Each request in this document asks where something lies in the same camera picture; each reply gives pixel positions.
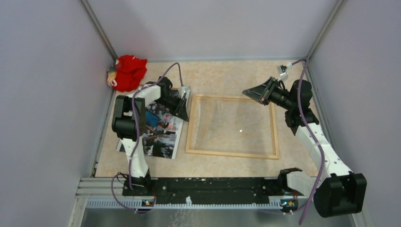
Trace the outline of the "printed photo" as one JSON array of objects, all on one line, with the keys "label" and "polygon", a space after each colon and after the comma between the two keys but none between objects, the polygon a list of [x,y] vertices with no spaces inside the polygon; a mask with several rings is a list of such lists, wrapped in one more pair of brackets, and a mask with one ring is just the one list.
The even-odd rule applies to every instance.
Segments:
[{"label": "printed photo", "polygon": [[175,159],[185,122],[171,115],[168,108],[152,102],[146,107],[146,130],[142,144],[146,156]]}]

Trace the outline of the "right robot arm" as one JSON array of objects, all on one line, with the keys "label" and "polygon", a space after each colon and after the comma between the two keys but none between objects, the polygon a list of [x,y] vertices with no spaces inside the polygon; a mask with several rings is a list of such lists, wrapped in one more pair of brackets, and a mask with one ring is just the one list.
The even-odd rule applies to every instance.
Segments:
[{"label": "right robot arm", "polygon": [[286,125],[302,142],[318,169],[315,179],[296,167],[281,170],[278,191],[284,195],[293,191],[306,195],[306,205],[313,204],[323,218],[360,213],[367,180],[362,173],[354,173],[326,139],[319,120],[310,108],[313,97],[311,83],[298,79],[287,90],[282,81],[271,77],[242,93],[262,105],[275,104],[284,108]]}]

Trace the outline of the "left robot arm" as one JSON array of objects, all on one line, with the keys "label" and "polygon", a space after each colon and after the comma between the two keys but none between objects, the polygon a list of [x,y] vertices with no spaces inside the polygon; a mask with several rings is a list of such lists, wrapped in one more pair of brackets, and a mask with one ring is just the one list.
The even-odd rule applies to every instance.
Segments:
[{"label": "left robot arm", "polygon": [[145,161],[142,144],[146,130],[146,107],[152,102],[168,108],[168,112],[182,119],[189,120],[187,100],[190,86],[180,86],[174,96],[172,82],[159,78],[156,82],[147,82],[129,95],[118,95],[114,103],[112,130],[124,146],[128,160],[128,177],[125,186],[139,195],[147,195],[152,188],[149,167]]}]

